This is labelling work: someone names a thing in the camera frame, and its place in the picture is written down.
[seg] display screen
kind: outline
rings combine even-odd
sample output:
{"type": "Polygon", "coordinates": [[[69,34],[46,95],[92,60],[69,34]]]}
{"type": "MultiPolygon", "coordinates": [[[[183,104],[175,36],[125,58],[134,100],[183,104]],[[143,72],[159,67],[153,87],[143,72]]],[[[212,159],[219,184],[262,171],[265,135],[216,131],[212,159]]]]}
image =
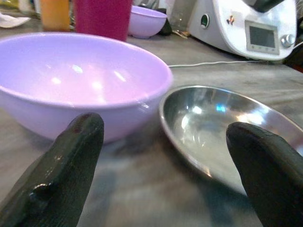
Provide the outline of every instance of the display screen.
{"type": "Polygon", "coordinates": [[[275,47],[274,31],[250,26],[250,43],[253,45],[275,47]]]}

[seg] pink cup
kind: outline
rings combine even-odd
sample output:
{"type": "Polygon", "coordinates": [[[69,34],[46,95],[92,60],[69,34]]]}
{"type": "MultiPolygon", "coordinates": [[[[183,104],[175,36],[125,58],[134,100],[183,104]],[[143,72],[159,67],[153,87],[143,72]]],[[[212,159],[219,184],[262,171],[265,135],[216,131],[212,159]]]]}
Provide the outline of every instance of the pink cup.
{"type": "Polygon", "coordinates": [[[74,0],[76,32],[125,41],[132,0],[74,0]]]}

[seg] countertop surface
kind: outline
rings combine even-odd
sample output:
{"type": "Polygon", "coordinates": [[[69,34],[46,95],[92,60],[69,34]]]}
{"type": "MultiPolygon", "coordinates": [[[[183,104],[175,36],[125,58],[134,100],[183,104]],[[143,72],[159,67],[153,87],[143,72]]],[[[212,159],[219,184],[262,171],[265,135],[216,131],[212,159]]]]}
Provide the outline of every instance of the countertop surface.
{"type": "MultiPolygon", "coordinates": [[[[32,19],[0,38],[39,32],[32,19]]],[[[168,65],[244,61],[196,39],[176,35],[129,37],[168,65]]],[[[303,74],[279,64],[238,63],[175,68],[174,87],[198,84],[240,92],[303,126],[303,74]]],[[[51,145],[0,110],[0,200],[25,169],[51,145]]],[[[79,227],[260,227],[248,199],[197,174],[178,155],[158,115],[127,138],[102,148],[79,227]]]]}

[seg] purple bowl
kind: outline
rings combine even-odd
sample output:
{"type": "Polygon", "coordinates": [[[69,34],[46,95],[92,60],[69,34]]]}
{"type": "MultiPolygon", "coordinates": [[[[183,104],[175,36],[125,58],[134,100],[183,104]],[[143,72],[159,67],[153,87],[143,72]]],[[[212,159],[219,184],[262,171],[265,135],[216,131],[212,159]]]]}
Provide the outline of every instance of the purple bowl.
{"type": "Polygon", "coordinates": [[[167,15],[152,9],[132,6],[128,33],[137,38],[149,38],[164,26],[167,15]]]}
{"type": "Polygon", "coordinates": [[[35,33],[0,40],[0,103],[20,124],[55,139],[85,112],[100,114],[105,142],[157,110],[168,66],[139,47],[93,35],[35,33]]]}

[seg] stainless steel bowl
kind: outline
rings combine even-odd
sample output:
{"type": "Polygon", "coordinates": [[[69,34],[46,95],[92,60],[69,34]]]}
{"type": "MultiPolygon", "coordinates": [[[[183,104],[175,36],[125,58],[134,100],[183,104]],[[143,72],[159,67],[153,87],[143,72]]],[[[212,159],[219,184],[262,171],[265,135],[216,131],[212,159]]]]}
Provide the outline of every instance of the stainless steel bowl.
{"type": "Polygon", "coordinates": [[[248,122],[283,137],[303,156],[303,130],[278,111],[217,87],[186,86],[160,103],[161,124],[177,150],[199,171],[245,194],[226,145],[227,126],[248,122]]]}

